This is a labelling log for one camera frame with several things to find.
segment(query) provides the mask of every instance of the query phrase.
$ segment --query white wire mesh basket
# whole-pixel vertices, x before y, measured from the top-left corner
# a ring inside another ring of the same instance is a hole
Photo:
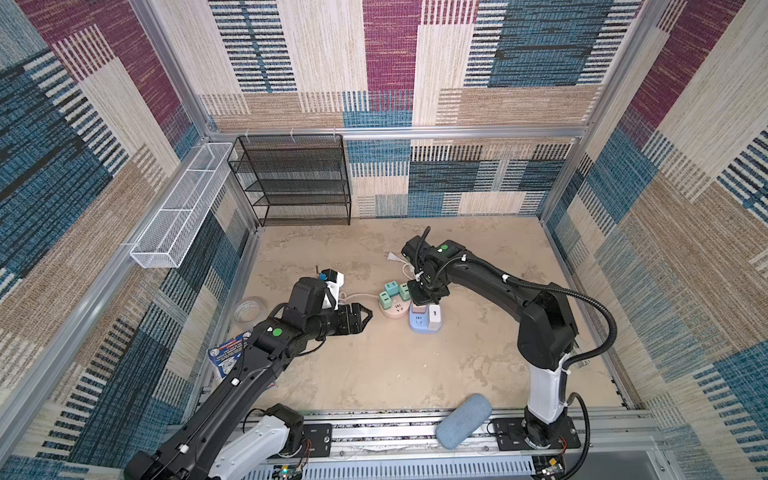
[[[232,144],[205,144],[131,249],[142,268],[178,268],[230,173]]]

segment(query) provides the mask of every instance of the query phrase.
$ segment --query metal bracket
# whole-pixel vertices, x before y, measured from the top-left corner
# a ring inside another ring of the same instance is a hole
[[[576,433],[576,427],[570,417],[566,417],[564,422],[556,428],[557,433],[565,439],[568,448],[577,449],[581,447],[581,440]],[[541,450],[534,448],[525,441],[528,434],[525,431],[525,420],[522,417],[494,419],[493,429],[496,435],[498,449],[502,452],[517,452],[520,450]],[[550,449],[561,448],[559,445],[550,445]]]

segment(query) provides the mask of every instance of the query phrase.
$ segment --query purple fabric patch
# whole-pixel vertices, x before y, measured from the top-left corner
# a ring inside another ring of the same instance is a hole
[[[362,0],[369,91],[413,90],[421,13],[414,0]]]

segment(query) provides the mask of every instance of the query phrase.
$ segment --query white power cord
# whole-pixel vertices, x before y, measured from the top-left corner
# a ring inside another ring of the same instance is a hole
[[[406,272],[406,267],[411,267],[411,274],[408,275],[408,272]],[[404,263],[402,265],[402,274],[408,279],[408,280],[414,280],[415,279],[415,269],[413,268],[413,265],[410,263]]]
[[[386,259],[387,260],[392,260],[394,262],[402,262],[402,274],[403,274],[403,276],[405,278],[407,278],[408,280],[414,280],[415,279],[416,271],[415,271],[415,268],[413,268],[413,265],[411,265],[410,263],[406,262],[402,258],[398,257],[393,252],[387,253]],[[406,272],[406,267],[408,267],[411,270],[410,275],[408,274],[408,272]]]
[[[342,305],[346,305],[347,304],[347,300],[349,300],[350,298],[353,298],[355,296],[370,296],[370,297],[375,298],[377,300],[379,299],[379,296],[378,295],[374,295],[373,293],[353,293],[352,295],[347,295],[346,293],[341,292],[339,294],[339,303],[342,304]]]

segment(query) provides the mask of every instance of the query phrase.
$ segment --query black wire mesh shelf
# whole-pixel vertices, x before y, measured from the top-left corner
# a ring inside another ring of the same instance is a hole
[[[349,225],[352,197],[340,135],[239,137],[229,165],[262,227]]]

